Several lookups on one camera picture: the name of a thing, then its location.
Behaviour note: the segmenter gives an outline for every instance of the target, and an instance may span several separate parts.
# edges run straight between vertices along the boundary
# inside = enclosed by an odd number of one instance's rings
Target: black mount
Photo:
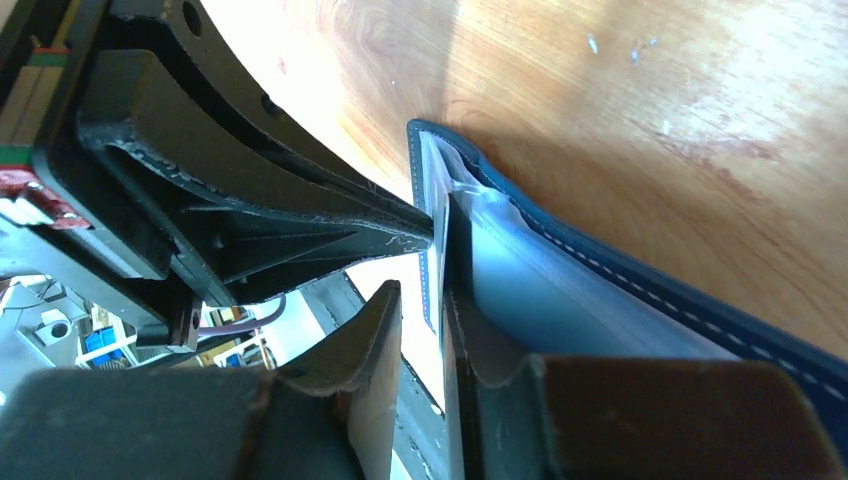
[[[32,171],[91,227],[0,218],[5,276],[52,275],[161,336],[161,324],[184,331],[198,300],[261,302],[427,248],[431,220],[274,105],[199,0],[80,3],[18,2],[0,36],[0,99],[33,38],[53,43],[64,18],[67,62]]]

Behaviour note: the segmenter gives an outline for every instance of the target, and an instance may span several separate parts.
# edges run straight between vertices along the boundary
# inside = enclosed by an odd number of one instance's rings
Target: hole
[[[267,93],[262,94],[262,99],[260,101],[262,102],[262,108],[265,109],[265,113],[267,113],[269,117],[277,120],[285,114],[283,109],[274,103]]]
[[[197,9],[194,8],[191,2],[183,2],[183,17],[191,33],[195,37],[199,37],[203,33],[203,22],[200,21],[200,14],[197,13]]]
[[[53,338],[64,338],[67,334],[68,326],[64,323],[56,323],[50,328],[50,335],[53,335]]]

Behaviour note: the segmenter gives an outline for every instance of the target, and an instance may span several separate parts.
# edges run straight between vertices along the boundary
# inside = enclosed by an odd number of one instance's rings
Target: wooden table
[[[407,120],[446,123],[562,220],[848,358],[844,3],[204,3],[279,105],[401,197]]]

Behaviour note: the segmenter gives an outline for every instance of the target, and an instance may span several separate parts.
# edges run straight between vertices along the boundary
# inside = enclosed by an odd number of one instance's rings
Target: blue container
[[[98,348],[103,348],[106,345],[111,345],[113,343],[115,343],[115,329],[112,327],[101,328],[100,330],[92,332],[89,336],[85,337],[86,353],[93,352]],[[123,356],[124,354],[121,350],[112,350],[107,354],[94,357],[91,359],[91,363],[93,363],[95,367],[99,367],[113,358],[121,358]]]

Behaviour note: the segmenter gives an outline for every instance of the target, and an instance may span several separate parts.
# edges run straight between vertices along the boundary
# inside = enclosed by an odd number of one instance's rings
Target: red component
[[[54,230],[91,227],[68,202],[47,187],[30,167],[0,166],[0,198],[15,199],[22,194],[26,194],[29,201],[54,220],[50,225]]]

